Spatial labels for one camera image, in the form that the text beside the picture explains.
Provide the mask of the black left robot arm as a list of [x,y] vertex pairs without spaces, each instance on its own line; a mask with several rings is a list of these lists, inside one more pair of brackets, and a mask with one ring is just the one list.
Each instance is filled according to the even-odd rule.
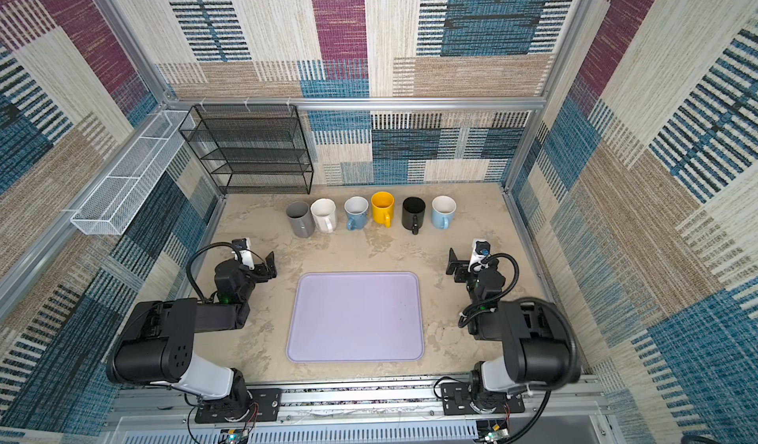
[[163,386],[205,402],[246,404],[242,374],[202,358],[195,351],[198,333],[243,329],[249,300],[259,283],[276,278],[271,252],[248,266],[236,250],[214,270],[214,299],[186,298],[138,303],[114,345],[106,368],[114,384]]

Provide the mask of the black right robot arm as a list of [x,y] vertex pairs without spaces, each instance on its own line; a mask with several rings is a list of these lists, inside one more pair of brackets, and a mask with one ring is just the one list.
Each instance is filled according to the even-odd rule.
[[474,243],[469,260],[450,250],[445,274],[466,286],[471,303],[458,327],[477,341],[496,341],[501,357],[478,363],[471,372],[470,396],[483,402],[524,392],[554,392],[578,382],[580,351],[576,334],[555,304],[535,297],[507,301],[520,267],[510,254]]

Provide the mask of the grey mug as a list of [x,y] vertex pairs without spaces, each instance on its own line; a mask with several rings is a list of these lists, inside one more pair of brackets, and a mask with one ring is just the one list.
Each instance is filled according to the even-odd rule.
[[310,211],[310,205],[305,201],[296,201],[286,208],[285,214],[288,218],[293,234],[300,239],[310,238],[315,230],[316,225]]

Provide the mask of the teal dotted floral mug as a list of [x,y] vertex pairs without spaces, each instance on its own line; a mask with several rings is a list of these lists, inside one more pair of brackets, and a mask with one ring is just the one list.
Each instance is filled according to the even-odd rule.
[[369,202],[361,196],[353,196],[345,201],[347,230],[362,230],[368,223]]

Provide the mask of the white pink mug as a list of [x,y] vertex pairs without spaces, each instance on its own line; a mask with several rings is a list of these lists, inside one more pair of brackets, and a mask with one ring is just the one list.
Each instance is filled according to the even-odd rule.
[[337,205],[329,198],[320,198],[310,206],[311,214],[320,232],[331,234],[337,228]]

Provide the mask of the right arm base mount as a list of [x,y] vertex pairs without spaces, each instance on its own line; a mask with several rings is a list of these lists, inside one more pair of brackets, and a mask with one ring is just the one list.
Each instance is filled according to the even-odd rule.
[[441,400],[446,416],[467,414],[520,414],[525,412],[521,398],[505,393],[489,392],[479,385],[440,377],[432,386],[434,396]]

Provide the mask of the yellow mug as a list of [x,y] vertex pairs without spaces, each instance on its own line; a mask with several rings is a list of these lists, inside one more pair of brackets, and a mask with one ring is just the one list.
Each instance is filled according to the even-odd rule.
[[371,196],[372,219],[385,228],[392,226],[395,198],[387,191],[379,191]]

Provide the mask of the black mug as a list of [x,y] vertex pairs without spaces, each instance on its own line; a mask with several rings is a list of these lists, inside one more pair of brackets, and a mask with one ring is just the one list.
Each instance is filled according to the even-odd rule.
[[426,215],[426,203],[420,197],[407,197],[402,204],[402,225],[413,235],[420,232]]

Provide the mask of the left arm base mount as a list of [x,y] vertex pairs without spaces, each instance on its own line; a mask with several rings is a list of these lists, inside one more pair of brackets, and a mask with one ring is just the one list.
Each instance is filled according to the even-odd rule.
[[195,413],[197,424],[230,423],[238,428],[255,422],[274,422],[280,411],[282,389],[249,389],[241,371],[232,368],[230,394],[218,400],[202,400]]

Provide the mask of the light blue mug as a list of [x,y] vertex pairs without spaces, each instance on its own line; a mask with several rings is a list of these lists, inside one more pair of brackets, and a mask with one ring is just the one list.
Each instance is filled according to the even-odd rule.
[[439,195],[432,200],[432,225],[439,230],[447,230],[457,209],[456,201],[446,195]]

